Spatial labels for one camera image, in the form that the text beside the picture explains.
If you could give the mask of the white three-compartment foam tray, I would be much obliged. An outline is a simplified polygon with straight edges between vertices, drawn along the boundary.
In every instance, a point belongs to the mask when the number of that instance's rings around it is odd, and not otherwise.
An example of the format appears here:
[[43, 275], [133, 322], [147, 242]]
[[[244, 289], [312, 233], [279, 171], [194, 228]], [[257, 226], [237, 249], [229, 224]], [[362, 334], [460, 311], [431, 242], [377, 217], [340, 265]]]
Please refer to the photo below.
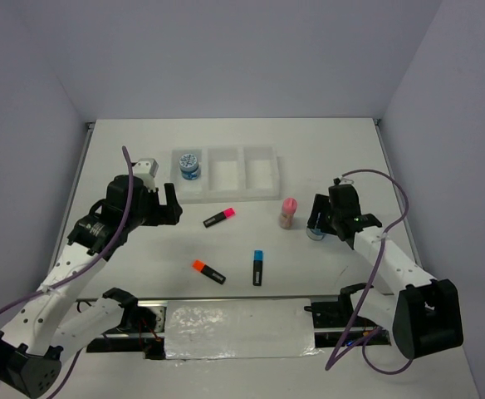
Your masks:
[[[200, 176], [185, 180], [179, 158], [198, 157]], [[277, 152], [270, 145], [228, 145], [174, 149], [170, 154], [170, 182], [182, 204], [277, 200], [280, 172]]]

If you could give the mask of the pink-lidded toothpick jar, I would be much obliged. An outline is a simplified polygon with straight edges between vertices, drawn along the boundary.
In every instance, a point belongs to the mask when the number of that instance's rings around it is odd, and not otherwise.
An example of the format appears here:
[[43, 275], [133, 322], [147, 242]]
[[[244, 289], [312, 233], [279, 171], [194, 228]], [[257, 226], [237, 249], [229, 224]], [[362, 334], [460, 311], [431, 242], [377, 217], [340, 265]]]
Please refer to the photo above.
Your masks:
[[292, 198], [284, 199], [281, 213], [278, 219], [279, 225], [283, 229], [290, 229], [293, 226], [294, 216], [297, 210], [297, 201]]

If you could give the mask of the blue paint jar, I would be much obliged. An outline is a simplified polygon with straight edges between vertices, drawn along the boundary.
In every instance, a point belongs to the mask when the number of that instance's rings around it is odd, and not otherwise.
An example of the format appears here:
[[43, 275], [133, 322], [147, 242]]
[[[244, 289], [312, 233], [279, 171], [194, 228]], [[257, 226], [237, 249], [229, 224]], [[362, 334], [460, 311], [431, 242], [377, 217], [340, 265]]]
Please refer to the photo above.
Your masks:
[[306, 229], [306, 235], [308, 236], [309, 239], [313, 241], [322, 241], [326, 234], [321, 232], [319, 229]]
[[179, 158], [179, 170], [185, 180], [196, 180], [200, 176], [198, 157], [192, 153], [185, 153]]

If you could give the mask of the pink highlighter marker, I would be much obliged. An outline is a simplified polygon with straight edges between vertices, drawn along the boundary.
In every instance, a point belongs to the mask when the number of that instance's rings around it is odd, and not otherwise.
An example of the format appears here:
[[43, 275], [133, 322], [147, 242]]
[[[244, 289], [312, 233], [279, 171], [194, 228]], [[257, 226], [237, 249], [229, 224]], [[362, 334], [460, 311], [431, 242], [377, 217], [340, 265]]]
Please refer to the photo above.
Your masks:
[[223, 210], [222, 212], [219, 212], [208, 219], [204, 220], [203, 226], [207, 229], [215, 224], [221, 223], [226, 219], [230, 219], [235, 215], [235, 210], [233, 208], [227, 208]]

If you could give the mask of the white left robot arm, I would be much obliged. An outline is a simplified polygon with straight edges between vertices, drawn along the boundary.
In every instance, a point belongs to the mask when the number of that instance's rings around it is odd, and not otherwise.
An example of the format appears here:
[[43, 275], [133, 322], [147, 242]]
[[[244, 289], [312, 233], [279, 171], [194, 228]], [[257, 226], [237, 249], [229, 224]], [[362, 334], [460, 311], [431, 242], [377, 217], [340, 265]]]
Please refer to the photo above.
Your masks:
[[64, 317], [84, 287], [99, 273], [129, 234], [140, 226], [176, 225], [183, 213], [174, 185], [159, 202], [151, 178], [118, 175], [105, 198], [92, 205], [67, 237], [51, 272], [37, 291], [17, 300], [18, 314], [0, 330], [0, 381], [29, 398], [45, 395], [63, 362], [112, 329], [153, 329], [157, 316], [133, 294], [111, 288], [87, 310]]

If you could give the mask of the silver foil-covered base plate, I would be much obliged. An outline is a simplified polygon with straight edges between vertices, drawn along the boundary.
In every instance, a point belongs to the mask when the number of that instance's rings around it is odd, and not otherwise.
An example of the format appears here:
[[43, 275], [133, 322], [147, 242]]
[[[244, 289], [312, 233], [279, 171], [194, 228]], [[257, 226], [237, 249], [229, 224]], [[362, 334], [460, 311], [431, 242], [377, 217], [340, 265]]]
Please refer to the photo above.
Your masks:
[[171, 301], [150, 310], [154, 326], [110, 330], [87, 352], [182, 361], [304, 357], [334, 347], [348, 320], [335, 299]]

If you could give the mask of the blue highlighter marker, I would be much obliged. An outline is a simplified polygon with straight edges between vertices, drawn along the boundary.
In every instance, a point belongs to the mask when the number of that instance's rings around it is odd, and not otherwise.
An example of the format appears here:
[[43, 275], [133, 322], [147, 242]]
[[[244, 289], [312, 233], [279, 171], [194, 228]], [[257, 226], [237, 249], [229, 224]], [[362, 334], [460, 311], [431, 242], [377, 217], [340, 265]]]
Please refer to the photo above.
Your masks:
[[261, 250], [255, 250], [252, 264], [252, 284], [254, 286], [262, 285], [262, 272], [263, 272], [263, 252]]

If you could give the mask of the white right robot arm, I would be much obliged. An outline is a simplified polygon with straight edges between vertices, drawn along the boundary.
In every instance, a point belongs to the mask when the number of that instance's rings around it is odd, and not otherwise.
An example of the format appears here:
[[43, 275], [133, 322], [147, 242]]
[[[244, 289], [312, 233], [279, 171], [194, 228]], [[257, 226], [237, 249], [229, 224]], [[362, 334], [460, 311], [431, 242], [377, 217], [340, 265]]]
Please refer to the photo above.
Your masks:
[[373, 267], [367, 282], [340, 291], [338, 316], [347, 329], [369, 319], [408, 360], [463, 345], [456, 286], [419, 267], [373, 214], [362, 213], [353, 185], [335, 184], [317, 194], [307, 229], [336, 236]]

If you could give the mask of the orange highlighter marker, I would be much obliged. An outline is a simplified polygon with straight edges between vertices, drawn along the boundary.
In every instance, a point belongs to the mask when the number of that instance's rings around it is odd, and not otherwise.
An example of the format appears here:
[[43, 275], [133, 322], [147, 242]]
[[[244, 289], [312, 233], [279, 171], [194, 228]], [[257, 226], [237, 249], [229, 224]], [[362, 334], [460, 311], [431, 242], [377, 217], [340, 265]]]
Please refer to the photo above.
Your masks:
[[226, 281], [226, 277], [222, 275], [219, 271], [211, 268], [206, 263], [196, 259], [193, 262], [193, 268], [197, 270], [199, 273], [205, 275], [206, 277], [212, 279], [216, 283], [224, 284]]

